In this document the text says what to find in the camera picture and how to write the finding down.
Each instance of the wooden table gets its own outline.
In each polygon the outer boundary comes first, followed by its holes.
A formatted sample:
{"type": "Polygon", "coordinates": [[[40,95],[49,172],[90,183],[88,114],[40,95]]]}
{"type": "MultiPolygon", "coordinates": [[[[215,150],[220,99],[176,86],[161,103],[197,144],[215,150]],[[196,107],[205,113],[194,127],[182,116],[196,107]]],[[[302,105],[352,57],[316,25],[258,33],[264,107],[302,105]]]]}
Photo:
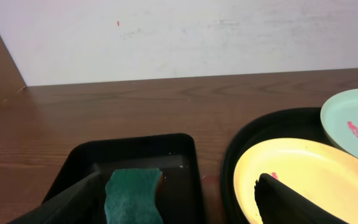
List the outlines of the wooden table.
{"type": "Polygon", "coordinates": [[[187,133],[210,223],[225,223],[224,153],[244,125],[358,88],[358,69],[30,87],[0,104],[0,223],[40,204],[68,153],[98,139],[187,133]]]}

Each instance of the plate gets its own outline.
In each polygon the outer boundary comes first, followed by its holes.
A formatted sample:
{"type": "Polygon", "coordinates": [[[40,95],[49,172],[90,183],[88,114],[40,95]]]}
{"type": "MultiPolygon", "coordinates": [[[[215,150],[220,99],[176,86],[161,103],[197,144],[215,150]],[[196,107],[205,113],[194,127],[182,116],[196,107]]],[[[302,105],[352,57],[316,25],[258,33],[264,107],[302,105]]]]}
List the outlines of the plate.
{"type": "Polygon", "coordinates": [[[234,170],[234,191],[250,223],[262,223],[255,181],[268,173],[317,206],[358,223],[358,159],[331,146],[292,138],[271,139],[248,149],[234,170]]]}
{"type": "Polygon", "coordinates": [[[332,96],[320,117],[333,144],[358,158],[358,89],[332,96]]]}

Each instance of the green sponge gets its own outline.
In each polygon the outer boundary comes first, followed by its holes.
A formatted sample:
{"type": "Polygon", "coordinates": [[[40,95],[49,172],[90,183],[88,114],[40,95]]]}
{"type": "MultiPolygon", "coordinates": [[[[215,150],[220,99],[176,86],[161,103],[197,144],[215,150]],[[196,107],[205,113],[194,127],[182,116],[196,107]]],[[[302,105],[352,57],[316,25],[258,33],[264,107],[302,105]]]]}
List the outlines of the green sponge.
{"type": "Polygon", "coordinates": [[[160,169],[121,169],[106,184],[104,212],[108,224],[162,224],[155,206],[160,169]]]}

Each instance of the white backdrop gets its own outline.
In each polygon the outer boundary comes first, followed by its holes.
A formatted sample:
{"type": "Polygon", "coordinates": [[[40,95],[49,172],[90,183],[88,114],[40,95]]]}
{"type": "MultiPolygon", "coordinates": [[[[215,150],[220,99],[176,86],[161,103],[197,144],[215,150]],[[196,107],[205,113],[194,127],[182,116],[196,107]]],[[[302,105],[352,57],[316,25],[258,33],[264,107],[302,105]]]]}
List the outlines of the white backdrop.
{"type": "Polygon", "coordinates": [[[0,0],[0,35],[29,86],[354,68],[358,0],[0,0]]]}

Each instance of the light blue plate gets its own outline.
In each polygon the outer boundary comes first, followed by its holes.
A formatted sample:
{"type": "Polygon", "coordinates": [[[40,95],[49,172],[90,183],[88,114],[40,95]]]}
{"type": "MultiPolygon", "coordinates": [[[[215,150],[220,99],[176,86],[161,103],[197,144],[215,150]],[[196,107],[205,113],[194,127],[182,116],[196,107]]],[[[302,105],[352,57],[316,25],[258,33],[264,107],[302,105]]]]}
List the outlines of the light blue plate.
{"type": "Polygon", "coordinates": [[[358,158],[358,89],[332,96],[320,117],[332,142],[358,158]]]}

